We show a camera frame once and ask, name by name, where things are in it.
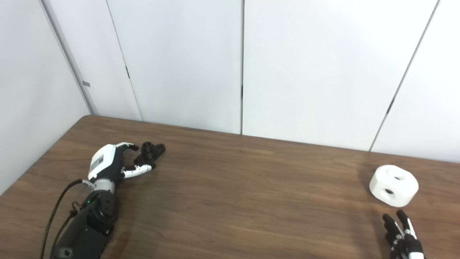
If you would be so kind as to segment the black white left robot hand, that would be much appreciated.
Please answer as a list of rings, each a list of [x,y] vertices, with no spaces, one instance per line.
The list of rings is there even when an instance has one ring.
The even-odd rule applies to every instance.
[[[156,164],[153,161],[125,166],[124,153],[127,149],[137,151],[139,147],[133,143],[121,142],[100,148],[92,157],[88,180],[95,183],[97,180],[108,179],[119,183],[125,178],[133,178],[155,169]]]

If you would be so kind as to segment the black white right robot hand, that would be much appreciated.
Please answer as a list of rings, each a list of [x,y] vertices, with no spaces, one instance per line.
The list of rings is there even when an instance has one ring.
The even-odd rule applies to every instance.
[[[396,212],[396,216],[401,225],[389,214],[382,215],[385,239],[390,246],[390,259],[425,259],[423,246],[410,218],[401,209]]]

